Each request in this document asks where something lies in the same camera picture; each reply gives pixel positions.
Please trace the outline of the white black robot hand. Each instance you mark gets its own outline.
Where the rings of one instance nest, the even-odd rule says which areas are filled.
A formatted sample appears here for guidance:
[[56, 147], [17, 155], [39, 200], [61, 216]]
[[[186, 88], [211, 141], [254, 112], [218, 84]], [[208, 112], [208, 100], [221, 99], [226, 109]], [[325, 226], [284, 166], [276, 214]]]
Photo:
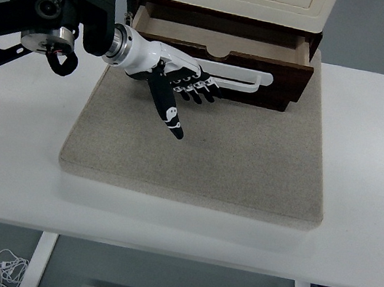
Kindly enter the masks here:
[[128, 53], [120, 67], [135, 80], [148, 82], [160, 119], [176, 138], [184, 137], [176, 106], [175, 93], [184, 100], [201, 104], [221, 98], [219, 86], [190, 55], [160, 41], [148, 41], [127, 27]]

